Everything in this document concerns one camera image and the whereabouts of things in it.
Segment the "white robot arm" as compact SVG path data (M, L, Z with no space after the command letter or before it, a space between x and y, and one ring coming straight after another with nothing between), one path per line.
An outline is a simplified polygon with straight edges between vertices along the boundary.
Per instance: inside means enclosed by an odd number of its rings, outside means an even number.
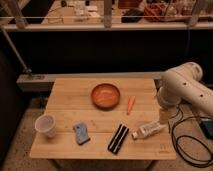
M161 124L169 120L170 109L182 100L213 118L213 90L200 83L202 77L202 68L195 62L187 62L162 73L161 86L157 92Z

